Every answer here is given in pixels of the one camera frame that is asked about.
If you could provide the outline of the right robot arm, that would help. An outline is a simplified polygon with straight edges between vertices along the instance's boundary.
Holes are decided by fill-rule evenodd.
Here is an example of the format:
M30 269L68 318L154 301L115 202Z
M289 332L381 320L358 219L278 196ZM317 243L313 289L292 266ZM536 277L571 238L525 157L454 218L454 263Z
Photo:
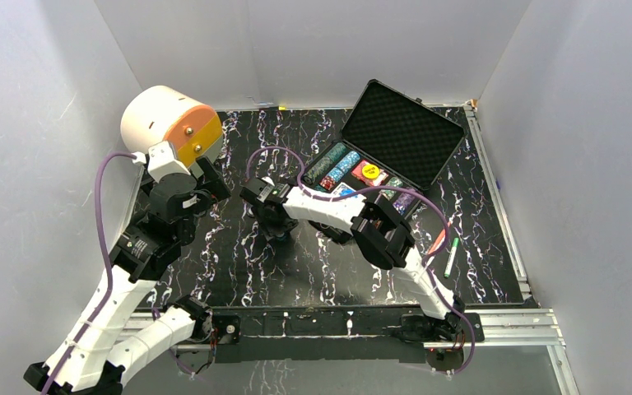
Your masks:
M240 196L268 238L288 235L300 221L349 235L369 264L393 272L416 297L422 315L403 319L404 339L452 342L463 329L464 304L439 281L430 265L431 256L417 249L409 222L379 191L368 187L337 195L250 179Z

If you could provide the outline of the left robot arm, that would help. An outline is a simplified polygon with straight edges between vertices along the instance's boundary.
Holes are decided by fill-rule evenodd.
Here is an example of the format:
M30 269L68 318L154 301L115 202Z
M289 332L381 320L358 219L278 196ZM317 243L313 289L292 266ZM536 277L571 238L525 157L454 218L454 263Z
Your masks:
M211 160L203 174L173 172L153 183L150 205L104 252L104 273L89 304L59 348L27 367L23 379L42 394L120 394L150 362L184 341L216 343L212 310L191 295L176 300L151 325L119 338L142 299L195 237L198 220L230 197Z

